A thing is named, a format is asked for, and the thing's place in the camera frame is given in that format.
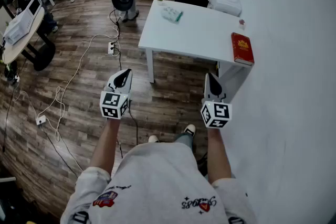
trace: white cable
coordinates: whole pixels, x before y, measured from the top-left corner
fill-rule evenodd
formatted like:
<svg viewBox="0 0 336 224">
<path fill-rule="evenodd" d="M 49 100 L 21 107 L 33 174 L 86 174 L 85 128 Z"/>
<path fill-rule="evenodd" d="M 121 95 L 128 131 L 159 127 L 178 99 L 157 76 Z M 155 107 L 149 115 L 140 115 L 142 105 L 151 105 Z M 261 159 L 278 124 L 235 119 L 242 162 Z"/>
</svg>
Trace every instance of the white cable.
<svg viewBox="0 0 336 224">
<path fill-rule="evenodd" d="M 118 45 L 119 45 L 119 52 L 118 52 L 118 54 L 113 55 L 113 56 L 116 57 L 116 56 L 118 56 L 118 55 L 120 54 L 121 48 L 120 48 L 120 43 L 119 43 L 119 39 L 118 39 L 118 35 L 119 35 L 118 27 L 115 25 L 115 26 L 113 27 L 113 29 L 117 32 L 117 35 L 116 35 L 115 37 L 110 37 L 110 36 L 108 36 L 108 35 L 104 35 L 104 34 L 97 34 L 97 35 L 94 35 L 94 36 L 91 38 L 91 40 L 90 40 L 90 44 L 89 44 L 88 48 L 85 50 L 84 54 L 82 55 L 82 57 L 81 57 L 80 60 L 79 60 L 79 65 L 78 65 L 78 68 L 77 68 L 75 74 L 72 76 L 72 78 L 69 80 L 68 84 L 67 84 L 67 85 L 65 86 L 65 88 L 64 88 L 64 91 L 63 91 L 63 94 L 62 94 L 62 96 L 61 96 L 60 101 L 57 100 L 57 95 L 58 95 L 58 93 L 60 92 L 60 89 L 61 89 L 61 87 L 58 86 L 58 87 L 56 88 L 55 98 L 54 98 L 54 100 L 52 101 L 52 103 L 51 103 L 46 109 L 44 109 L 42 112 L 40 112 L 40 113 L 37 115 L 36 110 L 35 110 L 35 108 L 34 108 L 32 102 L 30 101 L 30 98 L 29 98 L 29 95 L 28 95 L 27 92 L 22 91 L 22 92 L 19 94 L 19 96 L 18 96 L 17 98 L 15 98 L 15 91 L 16 91 L 16 89 L 18 88 L 19 83 L 18 83 L 18 85 L 17 85 L 17 87 L 15 88 L 14 93 L 13 93 L 13 97 L 14 97 L 14 100 L 15 100 L 15 101 L 17 101 L 17 100 L 19 99 L 19 97 L 21 96 L 21 94 L 23 94 L 23 93 L 25 93 L 25 94 L 28 96 L 29 103 L 30 103 L 31 107 L 34 109 L 34 112 L 35 112 L 35 120 L 36 120 L 36 121 L 37 121 L 37 119 L 39 118 L 39 116 L 40 116 L 42 113 L 44 113 L 48 108 L 50 108 L 50 107 L 52 106 L 52 104 L 53 104 L 55 101 L 57 101 L 58 103 L 60 103 L 60 115 L 59 115 L 59 119 L 58 119 L 57 127 L 54 128 L 54 127 L 52 126 L 52 124 L 51 124 L 51 122 L 50 122 L 50 120 L 49 120 L 48 118 L 46 118 L 46 120 L 49 122 L 51 128 L 52 128 L 53 130 L 55 130 L 55 140 L 56 140 L 57 142 L 59 142 L 60 140 L 62 140 L 63 143 L 65 144 L 65 147 L 67 148 L 68 152 L 70 153 L 70 155 L 71 155 L 72 157 L 73 157 L 73 155 L 71 154 L 71 152 L 70 152 L 70 150 L 69 150 L 67 144 L 64 142 L 64 140 L 63 140 L 61 134 L 60 134 L 59 131 L 58 131 L 60 121 L 61 121 L 61 119 L 62 119 L 62 118 L 64 117 L 64 115 L 65 115 L 65 105 L 64 105 L 64 103 L 62 102 L 62 101 L 63 101 L 63 96 L 64 96 L 64 94 L 65 94 L 65 92 L 66 92 L 66 90 L 67 90 L 67 88 L 68 88 L 70 82 L 73 80 L 73 78 L 74 78 L 74 77 L 76 76 L 76 74 L 78 73 L 78 70 L 79 70 L 80 65 L 81 65 L 81 61 L 82 61 L 84 55 L 85 55 L 85 54 L 87 53 L 87 51 L 89 50 L 89 48 L 91 47 L 91 43 L 92 43 L 92 41 L 93 41 L 93 39 L 94 39 L 95 37 L 97 37 L 97 36 L 105 36 L 105 37 L 108 37 L 108 38 L 110 38 L 110 39 L 117 39 L 116 42 L 117 42 Z M 76 162 L 76 164 L 78 165 L 78 167 L 83 171 L 83 169 L 82 169 L 82 168 L 80 167 L 80 165 L 77 163 L 76 159 L 75 159 L 74 157 L 73 157 L 73 159 L 75 160 L 75 162 Z"/>
</svg>

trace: sneaker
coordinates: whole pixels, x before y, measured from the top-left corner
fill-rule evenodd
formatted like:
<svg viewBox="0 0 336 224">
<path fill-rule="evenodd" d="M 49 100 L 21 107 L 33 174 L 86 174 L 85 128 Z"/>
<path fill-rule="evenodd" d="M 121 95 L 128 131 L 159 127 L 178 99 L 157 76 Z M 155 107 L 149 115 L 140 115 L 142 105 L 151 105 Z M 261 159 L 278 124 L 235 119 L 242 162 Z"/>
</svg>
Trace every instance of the sneaker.
<svg viewBox="0 0 336 224">
<path fill-rule="evenodd" d="M 138 15 L 139 15 L 139 10 L 137 9 L 135 11 L 135 16 L 133 17 L 133 19 L 129 19 L 129 20 L 135 20 L 138 17 Z"/>
<path fill-rule="evenodd" d="M 159 143 L 159 139 L 156 137 L 156 135 L 151 135 L 149 138 L 148 138 L 148 143 Z"/>
<path fill-rule="evenodd" d="M 56 26 L 51 30 L 51 32 L 56 33 L 57 30 L 58 30 L 58 26 L 56 25 Z"/>
<path fill-rule="evenodd" d="M 190 133 L 192 137 L 194 137 L 196 132 L 196 127 L 193 124 L 189 124 L 186 129 L 184 129 L 184 133 Z"/>
</svg>

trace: red book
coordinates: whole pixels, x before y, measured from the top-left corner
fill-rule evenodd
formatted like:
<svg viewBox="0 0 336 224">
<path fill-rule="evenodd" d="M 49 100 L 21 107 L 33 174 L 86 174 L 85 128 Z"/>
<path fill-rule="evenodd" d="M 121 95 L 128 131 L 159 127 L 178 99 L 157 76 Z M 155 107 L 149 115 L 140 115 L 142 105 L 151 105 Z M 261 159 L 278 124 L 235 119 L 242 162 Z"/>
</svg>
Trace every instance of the red book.
<svg viewBox="0 0 336 224">
<path fill-rule="evenodd" d="M 254 64 L 254 58 L 250 39 L 237 33 L 232 33 L 231 39 L 235 62 L 252 66 Z"/>
</svg>

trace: white sweatshirt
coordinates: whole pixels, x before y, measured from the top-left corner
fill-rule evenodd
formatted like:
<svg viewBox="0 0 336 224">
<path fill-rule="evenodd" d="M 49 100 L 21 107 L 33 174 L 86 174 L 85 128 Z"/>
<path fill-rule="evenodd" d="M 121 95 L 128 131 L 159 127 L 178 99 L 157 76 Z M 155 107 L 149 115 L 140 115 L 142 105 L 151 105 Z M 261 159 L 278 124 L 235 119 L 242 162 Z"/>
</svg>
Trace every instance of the white sweatshirt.
<svg viewBox="0 0 336 224">
<path fill-rule="evenodd" d="M 146 143 L 124 157 L 111 179 L 89 167 L 79 177 L 60 223 L 256 224 L 234 178 L 212 185 L 181 143 Z"/>
</svg>

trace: monitor screen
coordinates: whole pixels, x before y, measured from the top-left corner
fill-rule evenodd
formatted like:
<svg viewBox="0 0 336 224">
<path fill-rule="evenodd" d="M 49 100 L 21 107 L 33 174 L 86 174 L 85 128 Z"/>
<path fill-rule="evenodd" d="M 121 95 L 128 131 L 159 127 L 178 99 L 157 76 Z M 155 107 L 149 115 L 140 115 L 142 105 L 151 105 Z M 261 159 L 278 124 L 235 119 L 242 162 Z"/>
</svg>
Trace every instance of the monitor screen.
<svg viewBox="0 0 336 224">
<path fill-rule="evenodd" d="M 39 2 L 38 0 L 34 0 L 34 1 L 32 2 L 32 4 L 30 5 L 30 7 L 29 7 L 30 12 L 31 12 L 33 15 L 35 15 L 36 10 L 38 9 L 39 6 L 40 6 L 40 2 Z"/>
</svg>

